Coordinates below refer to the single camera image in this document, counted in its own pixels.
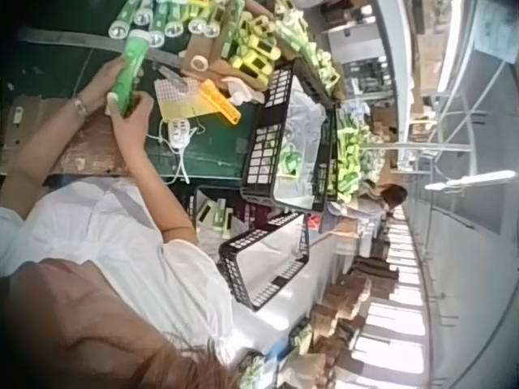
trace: plastic bag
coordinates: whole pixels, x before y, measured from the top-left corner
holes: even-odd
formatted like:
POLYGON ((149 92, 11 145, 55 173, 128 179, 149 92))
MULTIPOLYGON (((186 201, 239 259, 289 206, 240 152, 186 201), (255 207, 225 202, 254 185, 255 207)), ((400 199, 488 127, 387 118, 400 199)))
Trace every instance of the plastic bag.
POLYGON ((319 150, 321 126, 325 119, 323 106, 314 103, 303 91, 298 78, 294 77, 274 185, 276 200, 304 208, 310 208, 313 204, 311 182, 319 150), (285 167, 290 164, 297 168, 285 167))

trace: woman's hand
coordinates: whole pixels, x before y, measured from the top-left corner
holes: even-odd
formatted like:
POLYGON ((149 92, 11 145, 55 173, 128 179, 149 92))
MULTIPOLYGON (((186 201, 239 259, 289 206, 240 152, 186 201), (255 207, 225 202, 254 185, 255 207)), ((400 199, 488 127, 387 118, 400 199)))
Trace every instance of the woman's hand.
POLYGON ((78 98, 89 113, 93 113, 105 106, 106 93, 108 93, 115 84, 115 79, 124 67, 124 63, 124 57, 117 57, 107 62, 97 71, 85 89, 79 93, 78 98))
POLYGON ((128 118, 123 118, 117 102, 108 99, 108 109, 114 125, 115 139, 123 157, 144 150, 144 141, 149 127, 149 115, 153 109, 153 99, 146 92, 134 95, 136 106, 128 118))

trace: tape roll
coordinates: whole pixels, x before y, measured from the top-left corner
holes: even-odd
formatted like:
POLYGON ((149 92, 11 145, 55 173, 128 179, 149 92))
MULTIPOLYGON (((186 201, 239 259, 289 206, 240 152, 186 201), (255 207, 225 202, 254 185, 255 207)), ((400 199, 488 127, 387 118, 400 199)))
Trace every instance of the tape roll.
POLYGON ((195 55, 190 62, 191 69, 196 71, 206 71, 209 68, 209 62, 206 57, 195 55))

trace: black plastic crate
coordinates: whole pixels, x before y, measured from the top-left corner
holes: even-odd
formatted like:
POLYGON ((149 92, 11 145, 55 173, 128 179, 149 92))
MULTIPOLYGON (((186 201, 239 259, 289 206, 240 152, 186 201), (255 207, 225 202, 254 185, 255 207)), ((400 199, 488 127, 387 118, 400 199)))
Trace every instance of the black plastic crate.
POLYGON ((243 166, 242 196, 251 203, 287 207, 296 212, 322 212, 328 198, 329 170, 332 160, 332 132, 336 130, 335 110, 319 80, 301 59, 277 66, 272 75, 268 99, 259 111, 256 128, 251 133, 249 150, 243 166), (321 126, 320 147, 313 173, 314 203, 311 208, 296 207, 274 197, 277 166, 285 133, 292 78, 296 75, 303 91, 326 109, 327 119, 321 126))
POLYGON ((238 253, 247 247, 261 241, 269 234, 276 232, 281 227, 291 223, 300 217, 301 213, 284 212, 275 216, 267 224, 258 229, 251 229, 229 239, 220 246, 220 263, 218 269, 224 276, 229 289, 237 302, 251 310, 260 310, 274 296, 276 296, 308 263, 308 227, 307 216, 304 216, 301 236, 299 239, 300 257, 292 260, 283 271, 272 275, 269 284, 255 296, 251 296, 243 281, 238 266, 238 253))

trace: wall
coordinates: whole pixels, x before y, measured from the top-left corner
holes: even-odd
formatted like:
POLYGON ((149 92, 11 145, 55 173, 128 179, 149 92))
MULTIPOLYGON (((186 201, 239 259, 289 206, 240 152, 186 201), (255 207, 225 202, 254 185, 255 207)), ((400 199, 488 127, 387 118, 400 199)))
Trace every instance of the wall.
POLYGON ((430 304, 433 383, 462 389, 515 387, 519 363, 517 247, 441 208, 430 212, 431 205, 423 200, 410 199, 405 205, 430 275, 426 277, 429 296, 439 298, 430 304), (512 305, 505 314, 511 297, 512 305))
POLYGON ((350 36, 346 36, 344 30, 328 34, 334 61, 347 63, 384 55, 384 46, 376 24, 356 26, 350 32, 350 36))

